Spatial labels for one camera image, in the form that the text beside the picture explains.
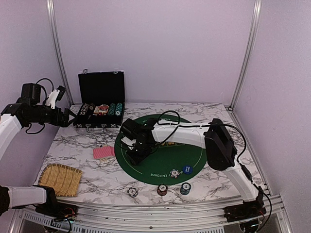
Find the red patterned card deck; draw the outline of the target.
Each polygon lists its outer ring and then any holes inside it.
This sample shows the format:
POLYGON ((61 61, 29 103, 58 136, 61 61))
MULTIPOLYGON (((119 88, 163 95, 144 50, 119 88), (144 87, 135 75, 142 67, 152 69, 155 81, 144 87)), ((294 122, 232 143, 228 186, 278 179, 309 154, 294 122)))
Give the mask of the red patterned card deck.
POLYGON ((100 160, 113 156, 115 156, 114 147, 111 146, 97 147, 93 150, 93 158, 95 160, 100 160))

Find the black white chip stack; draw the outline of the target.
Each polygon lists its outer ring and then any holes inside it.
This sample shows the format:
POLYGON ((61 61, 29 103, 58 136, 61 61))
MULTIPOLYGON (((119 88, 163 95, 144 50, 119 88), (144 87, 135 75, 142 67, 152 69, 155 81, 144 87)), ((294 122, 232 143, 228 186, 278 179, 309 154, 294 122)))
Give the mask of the black white chip stack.
POLYGON ((127 190, 127 193, 130 197, 134 198, 138 195, 138 190, 134 187, 131 187, 127 190))

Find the red black chip stack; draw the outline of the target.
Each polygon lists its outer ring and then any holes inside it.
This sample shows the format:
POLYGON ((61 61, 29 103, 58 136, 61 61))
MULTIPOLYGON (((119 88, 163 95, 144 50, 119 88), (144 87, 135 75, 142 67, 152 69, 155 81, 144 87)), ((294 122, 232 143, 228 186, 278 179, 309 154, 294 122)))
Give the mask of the red black chip stack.
POLYGON ((158 186, 157 188, 157 193, 160 195, 160 196, 165 196, 168 192, 168 187, 164 184, 161 184, 158 186))

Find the blue green chip stack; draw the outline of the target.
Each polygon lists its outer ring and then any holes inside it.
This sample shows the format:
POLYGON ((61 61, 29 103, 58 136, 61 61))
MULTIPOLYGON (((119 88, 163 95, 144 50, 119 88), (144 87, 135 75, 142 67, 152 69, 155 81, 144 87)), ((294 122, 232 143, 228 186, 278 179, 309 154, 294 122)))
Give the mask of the blue green chip stack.
POLYGON ((182 183, 180 186, 180 193, 182 195, 188 195, 191 190, 191 185, 189 183, 182 183))

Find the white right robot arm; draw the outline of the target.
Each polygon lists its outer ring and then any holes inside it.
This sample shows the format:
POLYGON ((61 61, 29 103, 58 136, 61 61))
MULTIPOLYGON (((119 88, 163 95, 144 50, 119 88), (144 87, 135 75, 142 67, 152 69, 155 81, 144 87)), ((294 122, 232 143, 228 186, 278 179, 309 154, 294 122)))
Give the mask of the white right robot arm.
POLYGON ((239 191, 243 200, 241 214, 252 217, 264 206, 264 191, 254 184, 250 171, 240 161, 242 153, 237 151, 228 127, 218 118, 210 123, 192 124, 153 117, 144 123, 127 119, 121 125, 120 133, 134 164, 140 163, 153 149, 167 141, 205 149, 207 164, 223 172, 239 191))

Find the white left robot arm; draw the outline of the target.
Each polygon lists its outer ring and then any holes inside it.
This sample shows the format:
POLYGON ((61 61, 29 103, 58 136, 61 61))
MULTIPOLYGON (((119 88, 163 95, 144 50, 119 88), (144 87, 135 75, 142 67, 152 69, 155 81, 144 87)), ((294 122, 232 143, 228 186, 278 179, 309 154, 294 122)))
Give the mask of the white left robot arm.
MULTIPOLYGON (((70 109, 34 105, 27 102, 9 104, 0 115, 0 155, 3 156, 11 141, 24 127, 32 123, 45 125, 46 123, 58 127, 68 127, 75 121, 77 115, 70 109)), ((28 205, 37 205, 36 211, 59 216, 65 212, 67 206, 56 199, 52 187, 36 186, 1 186, 0 213, 9 209, 23 208, 28 205)))

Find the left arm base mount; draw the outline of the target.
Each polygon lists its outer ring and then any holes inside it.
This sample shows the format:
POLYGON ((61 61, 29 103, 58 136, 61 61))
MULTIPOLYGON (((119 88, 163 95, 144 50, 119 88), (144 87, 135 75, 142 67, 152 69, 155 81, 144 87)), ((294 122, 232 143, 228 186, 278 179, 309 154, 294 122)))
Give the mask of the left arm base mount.
POLYGON ((65 219, 75 217, 78 207, 73 204, 59 202, 56 198, 55 190, 52 187, 36 185, 46 191, 46 202, 36 204, 35 211, 47 216, 52 216, 56 219, 65 219))

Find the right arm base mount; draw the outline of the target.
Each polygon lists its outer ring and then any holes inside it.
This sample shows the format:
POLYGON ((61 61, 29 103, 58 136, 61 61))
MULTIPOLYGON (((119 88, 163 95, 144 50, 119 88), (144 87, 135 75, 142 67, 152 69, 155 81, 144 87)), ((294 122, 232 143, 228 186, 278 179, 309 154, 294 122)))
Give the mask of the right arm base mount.
POLYGON ((258 217, 266 214, 267 211, 264 204, 259 201, 244 201, 243 204, 225 207, 224 213, 227 222, 234 222, 258 217))

